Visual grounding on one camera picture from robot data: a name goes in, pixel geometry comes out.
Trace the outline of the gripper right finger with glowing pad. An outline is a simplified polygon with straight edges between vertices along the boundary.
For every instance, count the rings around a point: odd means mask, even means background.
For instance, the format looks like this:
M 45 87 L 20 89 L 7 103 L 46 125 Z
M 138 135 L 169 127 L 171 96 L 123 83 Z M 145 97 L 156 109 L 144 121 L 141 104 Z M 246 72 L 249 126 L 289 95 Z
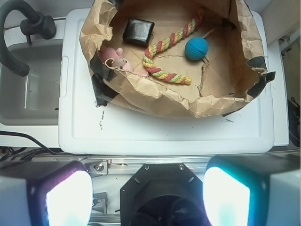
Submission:
M 216 155 L 203 179 L 203 201 L 213 226 L 299 226 L 298 155 Z

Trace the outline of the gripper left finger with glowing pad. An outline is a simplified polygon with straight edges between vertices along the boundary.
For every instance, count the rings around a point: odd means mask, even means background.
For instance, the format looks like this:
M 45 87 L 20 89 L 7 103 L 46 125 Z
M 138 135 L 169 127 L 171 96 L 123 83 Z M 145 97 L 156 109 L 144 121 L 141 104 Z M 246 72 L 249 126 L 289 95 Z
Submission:
M 2 161 L 2 226 L 86 226 L 92 178 L 79 161 Z

